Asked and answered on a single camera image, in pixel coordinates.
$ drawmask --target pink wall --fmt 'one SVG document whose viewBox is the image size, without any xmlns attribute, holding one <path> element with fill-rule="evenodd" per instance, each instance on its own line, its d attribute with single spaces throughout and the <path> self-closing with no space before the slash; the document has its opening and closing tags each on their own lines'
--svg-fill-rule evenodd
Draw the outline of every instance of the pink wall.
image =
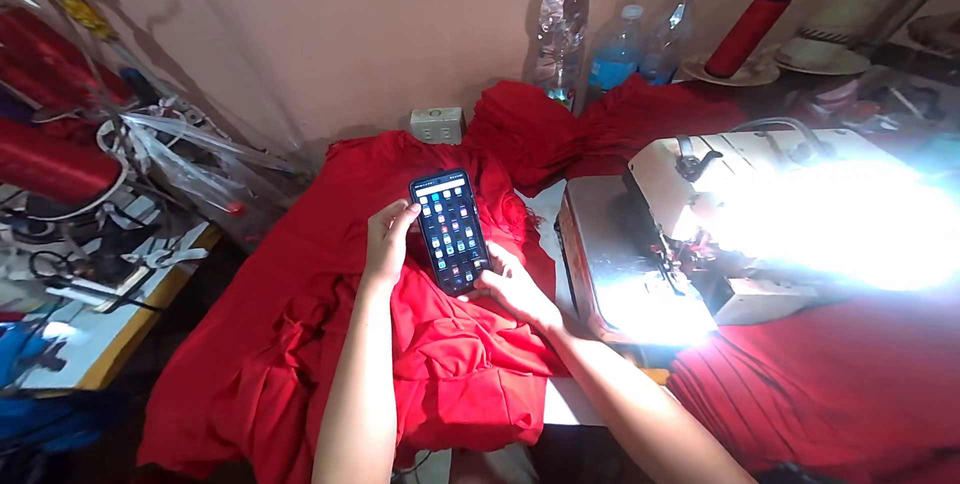
<svg viewBox="0 0 960 484">
<path fill-rule="evenodd" d="M 91 0 L 126 43 L 205 109 L 271 138 L 285 120 L 317 146 L 397 128 L 410 110 L 473 107 L 518 78 L 532 0 Z M 750 0 L 698 0 L 695 49 L 714 48 Z M 626 3 L 591 0 L 589 34 Z M 794 0 L 785 40 L 822 0 Z M 257 137 L 250 139 L 256 143 Z"/>
</svg>

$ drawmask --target electrical outlet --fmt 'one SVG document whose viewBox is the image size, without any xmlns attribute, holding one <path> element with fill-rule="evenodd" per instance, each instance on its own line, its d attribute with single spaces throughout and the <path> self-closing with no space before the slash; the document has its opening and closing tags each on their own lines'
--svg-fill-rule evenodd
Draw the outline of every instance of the electrical outlet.
<svg viewBox="0 0 960 484">
<path fill-rule="evenodd" d="M 416 109 L 410 113 L 410 132 L 424 143 L 455 145 L 463 140 L 466 130 L 460 107 Z"/>
</svg>

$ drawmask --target phone screen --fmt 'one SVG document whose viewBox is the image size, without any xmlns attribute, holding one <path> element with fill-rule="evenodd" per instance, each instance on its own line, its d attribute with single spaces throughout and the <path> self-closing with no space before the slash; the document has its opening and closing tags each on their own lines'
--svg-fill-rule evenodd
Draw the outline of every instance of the phone screen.
<svg viewBox="0 0 960 484">
<path fill-rule="evenodd" d="M 451 297 L 473 291 L 489 262 L 467 172 L 418 178 L 410 183 L 410 197 L 420 203 L 417 220 L 440 290 Z"/>
</svg>

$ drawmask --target plastic bottle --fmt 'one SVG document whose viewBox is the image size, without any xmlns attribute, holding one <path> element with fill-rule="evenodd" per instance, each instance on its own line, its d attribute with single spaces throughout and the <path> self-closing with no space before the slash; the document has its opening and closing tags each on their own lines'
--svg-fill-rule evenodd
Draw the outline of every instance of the plastic bottle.
<svg viewBox="0 0 960 484">
<path fill-rule="evenodd" d="M 543 0 L 536 32 L 533 80 L 573 110 L 590 0 Z"/>
<path fill-rule="evenodd" d="M 654 26 L 640 64 L 640 74 L 650 85 L 670 85 L 693 35 L 693 0 L 677 0 L 669 14 Z"/>
<path fill-rule="evenodd" d="M 642 15 L 642 5 L 625 5 L 619 17 L 613 17 L 600 28 L 590 65 L 590 98 L 598 98 L 622 85 L 640 67 L 647 41 L 641 25 Z"/>
</svg>

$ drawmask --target red fabric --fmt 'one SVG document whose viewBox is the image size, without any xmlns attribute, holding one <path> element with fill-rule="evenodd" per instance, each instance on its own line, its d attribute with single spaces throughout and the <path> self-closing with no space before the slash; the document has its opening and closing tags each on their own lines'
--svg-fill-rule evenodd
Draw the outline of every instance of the red fabric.
<svg viewBox="0 0 960 484">
<path fill-rule="evenodd" d="M 901 297 L 724 326 L 668 388 L 748 471 L 960 481 L 960 310 Z"/>
<path fill-rule="evenodd" d="M 518 254 L 553 295 L 552 260 L 510 176 L 485 150 L 406 132 L 330 147 L 318 178 L 237 272 L 153 387 L 138 461 L 206 477 L 250 460 L 260 484 L 306 483 L 366 253 L 366 220 L 408 184 L 462 167 L 484 237 Z M 412 234 L 390 298 L 398 460 L 421 449 L 533 444 L 546 377 L 566 373 L 527 324 L 492 300 L 434 284 Z"/>
<path fill-rule="evenodd" d="M 635 73 L 579 118 L 536 86 L 500 81 L 477 101 L 463 144 L 496 153 L 516 189 L 534 197 L 559 179 L 619 175 L 655 139 L 717 134 L 746 120 L 697 81 L 650 86 Z"/>
<path fill-rule="evenodd" d="M 125 102 L 131 94 L 123 80 L 101 64 L 97 68 L 114 103 Z M 22 7 L 0 8 L 0 81 L 49 110 L 100 105 L 84 55 Z"/>
</svg>

